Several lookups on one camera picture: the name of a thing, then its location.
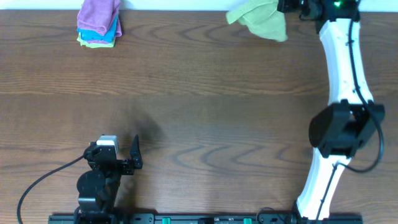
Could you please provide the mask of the blue folded cloth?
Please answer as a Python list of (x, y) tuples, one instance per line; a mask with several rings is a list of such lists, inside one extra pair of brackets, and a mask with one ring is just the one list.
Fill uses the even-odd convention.
[(77, 28), (77, 32), (80, 34), (81, 40), (84, 40), (88, 43), (110, 44), (115, 38), (119, 37), (120, 35), (118, 25), (119, 25), (119, 17), (116, 16), (110, 28), (104, 35), (101, 35), (94, 30), (81, 29), (81, 28)]

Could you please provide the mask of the green microfiber cloth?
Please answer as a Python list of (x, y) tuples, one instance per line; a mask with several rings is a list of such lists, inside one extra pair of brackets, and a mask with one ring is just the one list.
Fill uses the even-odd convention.
[(246, 26), (250, 33), (263, 38), (284, 42), (288, 39), (285, 16), (277, 10), (278, 0), (249, 0), (226, 13), (228, 24)]

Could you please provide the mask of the purple folded cloth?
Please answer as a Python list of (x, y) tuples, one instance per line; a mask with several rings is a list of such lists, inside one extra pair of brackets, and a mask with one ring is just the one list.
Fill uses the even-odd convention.
[[(77, 15), (77, 28), (94, 30), (104, 35), (116, 16), (119, 17), (120, 0), (85, 0)], [(121, 23), (118, 25), (122, 36)]]

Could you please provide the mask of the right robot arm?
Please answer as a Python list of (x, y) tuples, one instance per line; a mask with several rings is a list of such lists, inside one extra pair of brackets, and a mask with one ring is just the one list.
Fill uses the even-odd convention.
[[(376, 104), (364, 76), (359, 46), (360, 2), (357, 0), (279, 0), (279, 12), (300, 11), (302, 21), (315, 22), (325, 51), (329, 80), (328, 106), (310, 122), (312, 163), (302, 193), (292, 211), (279, 215), (283, 223), (362, 223), (361, 215), (332, 215), (330, 204), (344, 170), (364, 174), (374, 170), (384, 154), (382, 104)], [(354, 168), (350, 161), (376, 133), (374, 162)]]

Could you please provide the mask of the light green folded cloth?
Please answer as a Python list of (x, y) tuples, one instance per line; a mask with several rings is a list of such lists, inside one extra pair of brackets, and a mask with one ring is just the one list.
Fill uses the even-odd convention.
[(85, 46), (91, 49), (97, 48), (112, 48), (115, 45), (116, 39), (113, 39), (111, 42), (106, 42), (103, 40), (95, 40), (94, 42), (87, 42), (81, 38), (81, 34), (78, 34), (77, 41), (80, 43), (81, 46)]

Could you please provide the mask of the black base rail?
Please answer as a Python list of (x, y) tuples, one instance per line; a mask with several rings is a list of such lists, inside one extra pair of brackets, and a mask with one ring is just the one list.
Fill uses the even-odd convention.
[(132, 215), (51, 215), (49, 224), (278, 224), (278, 223), (318, 223), (344, 224), (362, 223), (360, 215), (332, 215), (326, 219), (308, 220), (291, 213), (261, 213), (255, 215), (154, 215), (136, 213)]

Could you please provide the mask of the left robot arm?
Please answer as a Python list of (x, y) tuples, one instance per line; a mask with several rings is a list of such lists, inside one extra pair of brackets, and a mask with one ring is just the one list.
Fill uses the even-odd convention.
[(139, 149), (139, 136), (134, 136), (128, 159), (118, 159), (116, 136), (102, 135), (91, 142), (83, 153), (91, 170), (80, 176), (76, 184), (80, 211), (75, 213), (75, 223), (120, 223), (114, 204), (124, 175), (133, 175), (143, 166)]

